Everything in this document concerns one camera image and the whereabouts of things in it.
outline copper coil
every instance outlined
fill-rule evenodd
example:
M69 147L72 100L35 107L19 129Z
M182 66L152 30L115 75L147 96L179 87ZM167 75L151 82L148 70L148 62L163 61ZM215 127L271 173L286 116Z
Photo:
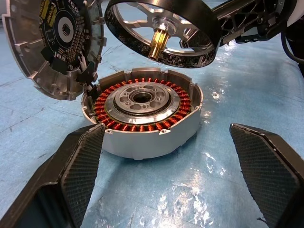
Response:
M156 129L159 131L161 131L163 129L163 126L161 123L156 123L155 126L156 126Z
M96 101L95 106L104 105L104 104L105 104L104 101Z
M107 123L107 122L110 122L111 120L112 120L112 119L111 119L110 117L107 117L107 118L105 118L105 119L104 119L104 118L103 118L103 119L100 119L99 121L105 124L105 123Z
M105 101L106 101L106 98L100 96L99 98L97 98L96 103L97 102L105 102Z
M181 106L191 106L191 103L189 101L182 101L180 103Z
M165 128L169 129L171 127L171 123L169 123L168 121L164 121L162 122L162 124L165 126Z
M188 101L188 102L190 102L190 97L183 97L183 98L180 99L180 101Z
M174 91L175 91L176 93L177 93L177 91L180 91L180 90L183 90L183 89L182 89L181 87L179 87L179 86L174 88Z
M130 128L130 126L126 124L123 126L122 131L127 132L129 130L129 128Z
M103 106L103 105L95 105L95 108L94 108L94 110L97 110L97 109L105 109L105 106Z
M190 112L191 111L191 107L190 106L181 106L180 107L180 110L183 110L183 111L185 111L185 112Z
M117 88L115 86L111 86L109 89L112 90L112 91L114 91Z
M176 114L186 116L188 114L188 112L185 110L179 109L179 111Z
M97 120L101 121L103 123L107 122L107 119L110 119L107 114L105 114L105 115L98 115L97 116Z
M95 114L96 115L106 115L106 112L104 110L96 110Z
M181 94L180 98L188 98L190 100L189 95L187 93Z
M184 91L184 90L178 90L176 93L177 93L179 96L181 96L181 95L185 94L185 91Z
M171 124L176 124L178 122L177 119L175 119L174 117L169 118L168 120Z
M182 118L184 118L184 116L175 114L175 115L174 115L174 118L175 118L175 119L178 119L178 120L181 120Z
M103 97L103 98L107 98L109 96L109 94L106 94L106 93L102 93L101 95L100 95L100 97Z
M140 132L145 132L145 131L146 131L144 125L141 125L141 126L139 127L139 131L140 131Z
M110 121L109 123L107 123L107 127L108 128L111 128L112 126L114 126L115 125L115 123L116 123L116 121L115 120L112 120L112 121Z
M177 84L172 84L171 86L170 86L172 89L174 89L174 88L176 88L177 87Z
M121 87L122 85L120 83L117 83L116 85L114 85L116 87L116 89L118 89L119 87Z
M113 129L118 131L121 127L122 127L122 124L118 123L113 126Z
M148 131L149 132L152 132L152 131L154 131L155 130L155 127L153 126L153 125L148 125Z
M130 132L136 132L137 131L137 127L135 125L133 125L130 129Z
M106 101L106 98L100 96L100 97L97 98L96 102L97 101Z
M112 93L112 91L109 90L109 89L106 89L106 90L103 91L103 93L105 93L105 94L110 94L110 93Z

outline aluminum hub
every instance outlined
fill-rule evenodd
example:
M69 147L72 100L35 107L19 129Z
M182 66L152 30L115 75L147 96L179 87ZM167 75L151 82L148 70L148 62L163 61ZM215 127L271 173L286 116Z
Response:
M123 123L150 124L168 118L179 105L179 95L172 88L154 82L139 82L111 93L105 102L105 110Z

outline floor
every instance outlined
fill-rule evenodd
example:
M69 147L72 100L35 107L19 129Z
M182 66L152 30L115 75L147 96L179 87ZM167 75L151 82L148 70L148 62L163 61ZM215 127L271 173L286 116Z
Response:
M216 6L221 1L206 1ZM99 77L135 67L185 73L204 92L200 128L173 153L133 161L104 152L83 228L266 228L229 134L241 123L281 135L304 156L304 80L280 38L221 47L201 69L160 65L105 29ZM27 80L0 29L0 217L64 137L88 125L75 101L46 97Z

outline mounting hole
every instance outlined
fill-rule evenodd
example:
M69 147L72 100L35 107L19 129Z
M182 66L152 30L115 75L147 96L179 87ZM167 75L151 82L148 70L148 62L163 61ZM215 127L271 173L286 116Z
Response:
M10 6L10 9L11 9L11 11L14 12L14 13L17 11L17 7L16 7L15 5L11 5L11 6Z
M140 92L134 95L133 100L137 103L146 103L152 100L152 95L147 92Z
M165 93L164 92L157 92L156 95L157 96L165 96Z
M145 89L153 89L153 86L145 85L144 88L145 88Z
M126 96L122 96L121 98L119 98L119 100L120 100L120 102L126 102L126 101L128 101L129 99L128 99L128 97L126 97Z
M130 93L130 92L132 92L134 89L135 89L135 88L133 88L133 87L128 88L128 89L127 89L127 92Z
M131 109L140 110L142 107L139 104L133 104L130 106Z
M151 103L150 103L150 106L152 107L152 108L155 108L155 107L157 107L157 106L159 106L161 103L159 103L159 102L157 102L157 101L152 101Z

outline metal ring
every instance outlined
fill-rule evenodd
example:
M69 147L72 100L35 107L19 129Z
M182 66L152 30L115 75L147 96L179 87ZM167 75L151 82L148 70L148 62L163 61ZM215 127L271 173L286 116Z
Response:
M158 62L183 68L199 68L210 64L214 59L221 39L220 23L212 10L201 0L175 0L175 1L154 1L154 0L111 0L105 12L105 21L110 31L127 47L137 53L148 57L150 46L142 39L138 39L134 33L130 33L117 17L118 3L143 3L153 5L189 21L200 30L200 34L207 38L210 48L193 56L190 53L172 52L167 49L162 52Z
M149 93L151 98L138 102L134 97L139 93ZM180 97L172 88L155 82L139 82L112 92L104 108L110 117L120 122L150 124L170 117L179 106Z

